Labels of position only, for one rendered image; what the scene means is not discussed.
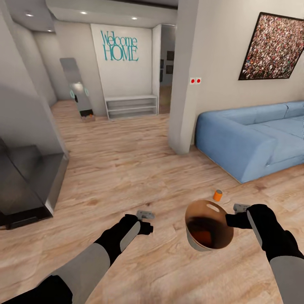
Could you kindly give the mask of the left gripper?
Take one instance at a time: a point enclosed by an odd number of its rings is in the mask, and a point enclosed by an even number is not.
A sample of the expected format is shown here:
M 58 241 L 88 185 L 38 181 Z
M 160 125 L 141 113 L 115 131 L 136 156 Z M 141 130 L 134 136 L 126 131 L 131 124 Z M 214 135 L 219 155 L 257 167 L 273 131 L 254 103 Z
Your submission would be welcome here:
M 141 229 L 138 234 L 145 234 L 149 235 L 150 233 L 153 233 L 153 226 L 150 225 L 150 223 L 140 221 Z

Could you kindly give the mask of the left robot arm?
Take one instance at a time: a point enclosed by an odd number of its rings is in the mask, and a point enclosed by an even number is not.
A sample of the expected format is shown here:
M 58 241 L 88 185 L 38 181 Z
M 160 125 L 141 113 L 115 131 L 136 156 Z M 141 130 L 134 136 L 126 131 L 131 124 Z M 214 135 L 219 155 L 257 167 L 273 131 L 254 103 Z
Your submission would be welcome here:
M 34 289 L 2 304 L 85 304 L 95 287 L 138 234 L 153 233 L 153 226 L 142 218 L 155 214 L 138 210 L 136 216 L 125 214 L 120 222 L 75 258 L 43 278 Z

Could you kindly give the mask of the trash can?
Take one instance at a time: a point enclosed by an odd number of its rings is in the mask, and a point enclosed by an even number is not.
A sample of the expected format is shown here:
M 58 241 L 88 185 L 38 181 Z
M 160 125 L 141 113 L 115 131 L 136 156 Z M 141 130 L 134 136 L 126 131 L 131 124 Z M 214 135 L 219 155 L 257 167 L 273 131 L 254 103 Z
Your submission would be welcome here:
M 207 206 L 211 204 L 219 212 Z M 209 200 L 198 200 L 191 203 L 185 212 L 187 239 L 192 248 L 197 251 L 221 250 L 233 240 L 234 227 L 228 227 L 225 215 L 227 212 L 218 204 Z M 206 247 L 198 243 L 190 234 L 191 231 L 208 231 L 214 237 L 214 245 Z

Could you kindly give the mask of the can of soda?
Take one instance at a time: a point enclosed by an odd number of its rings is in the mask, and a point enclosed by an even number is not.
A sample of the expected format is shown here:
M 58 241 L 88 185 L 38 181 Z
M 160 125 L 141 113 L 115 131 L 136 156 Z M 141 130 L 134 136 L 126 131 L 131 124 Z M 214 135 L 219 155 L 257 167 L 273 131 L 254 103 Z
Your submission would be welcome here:
M 206 247 L 212 247 L 214 245 L 214 237 L 208 231 L 191 231 L 192 237 L 200 244 Z
M 223 192 L 221 190 L 216 190 L 214 193 L 213 199 L 215 201 L 220 201 L 222 195 L 223 195 Z

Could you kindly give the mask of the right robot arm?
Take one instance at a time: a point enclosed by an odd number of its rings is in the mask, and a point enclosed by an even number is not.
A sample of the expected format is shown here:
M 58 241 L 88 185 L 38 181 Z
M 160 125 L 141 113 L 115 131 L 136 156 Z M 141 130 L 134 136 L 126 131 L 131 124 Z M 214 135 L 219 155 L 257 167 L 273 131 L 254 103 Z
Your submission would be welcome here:
M 228 227 L 253 229 L 270 263 L 283 304 L 304 304 L 304 255 L 292 233 L 277 222 L 265 204 L 234 204 Z

